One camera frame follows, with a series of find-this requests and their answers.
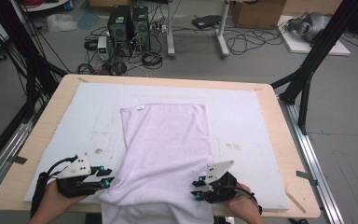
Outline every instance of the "black strap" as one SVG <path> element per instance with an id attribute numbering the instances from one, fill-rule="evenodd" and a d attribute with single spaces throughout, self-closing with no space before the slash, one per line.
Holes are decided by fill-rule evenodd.
<path id="1" fill-rule="evenodd" d="M 39 204 L 42 202 L 43 195 L 46 191 L 46 185 L 48 184 L 48 173 L 43 172 L 40 173 L 37 178 L 36 188 L 34 189 L 34 196 L 32 198 L 31 204 L 31 217 L 34 216 L 37 209 L 39 208 Z"/>

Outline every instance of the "towel label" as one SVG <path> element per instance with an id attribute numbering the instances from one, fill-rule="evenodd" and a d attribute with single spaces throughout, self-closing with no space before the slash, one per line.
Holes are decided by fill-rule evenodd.
<path id="1" fill-rule="evenodd" d="M 136 106 L 136 109 L 137 110 L 145 109 L 145 106 L 144 105 L 138 105 L 138 106 Z"/>

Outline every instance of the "wooden table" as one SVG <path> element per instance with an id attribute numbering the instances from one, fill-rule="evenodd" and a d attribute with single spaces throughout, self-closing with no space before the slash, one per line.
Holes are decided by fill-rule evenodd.
<path id="1" fill-rule="evenodd" d="M 79 84 L 114 83 L 143 86 L 206 88 L 220 90 L 254 91 L 257 95 L 268 129 L 270 143 L 281 173 L 290 209 L 284 212 L 265 212 L 263 217 L 318 217 L 321 212 L 308 179 L 296 176 L 296 171 L 304 172 L 296 146 L 283 117 L 273 89 L 268 84 L 201 81 L 147 77 L 102 77 L 67 75 L 48 103 L 39 121 L 34 126 L 19 156 L 28 161 L 13 163 L 0 185 L 0 210 L 30 210 L 31 204 L 23 197 L 34 178 L 36 167 L 47 148 L 66 108 L 71 103 Z M 76 204 L 73 212 L 100 213 L 98 204 Z M 226 209 L 214 209 L 216 216 L 230 216 Z"/>

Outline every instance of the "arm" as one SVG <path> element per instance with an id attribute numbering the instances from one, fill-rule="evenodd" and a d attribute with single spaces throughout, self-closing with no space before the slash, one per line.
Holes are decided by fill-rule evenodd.
<path id="1" fill-rule="evenodd" d="M 243 189 L 251 192 L 248 186 L 239 184 Z M 247 197 L 240 194 L 235 198 L 222 202 L 236 217 L 246 221 L 249 224 L 265 224 L 266 222 L 258 213 L 255 204 Z"/>
<path id="2" fill-rule="evenodd" d="M 48 224 L 86 197 L 67 198 L 58 192 L 57 183 L 53 181 L 48 184 L 42 202 L 29 224 Z"/>

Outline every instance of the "gray floor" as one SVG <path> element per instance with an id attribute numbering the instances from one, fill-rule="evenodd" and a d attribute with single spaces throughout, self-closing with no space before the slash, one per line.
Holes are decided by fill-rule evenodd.
<path id="1" fill-rule="evenodd" d="M 67 13 L 60 8 L 35 14 L 42 21 L 48 14 Z M 74 10 L 75 21 L 82 16 Z M 192 18 L 173 20 L 190 26 Z M 90 30 L 45 34 L 71 71 L 84 62 L 84 37 L 93 29 L 106 24 L 100 20 Z M 289 53 L 286 46 L 265 45 L 241 56 L 220 58 L 220 49 L 212 33 L 175 34 L 176 59 L 166 57 L 158 70 L 146 70 L 148 77 L 222 80 L 235 82 L 272 83 L 285 77 L 301 65 L 306 55 Z M 347 41 L 342 43 L 350 50 L 350 57 L 328 56 L 312 80 L 307 119 L 308 133 L 324 170 L 331 191 L 345 223 L 358 223 L 358 48 Z M 239 43 L 236 48 L 243 48 Z M 47 50 L 49 60 L 60 65 Z M 128 76 L 145 77 L 141 69 L 133 69 Z M 281 93 L 284 88 L 276 90 Z M 17 113 L 24 102 L 21 84 L 9 60 L 0 61 L 0 133 Z M 26 212 L 0 211 L 0 223 L 26 223 Z M 268 223 L 289 223 L 286 219 L 267 218 Z M 83 223 L 84 215 L 67 214 L 54 223 Z M 309 223 L 327 223 L 324 215 L 309 219 Z"/>

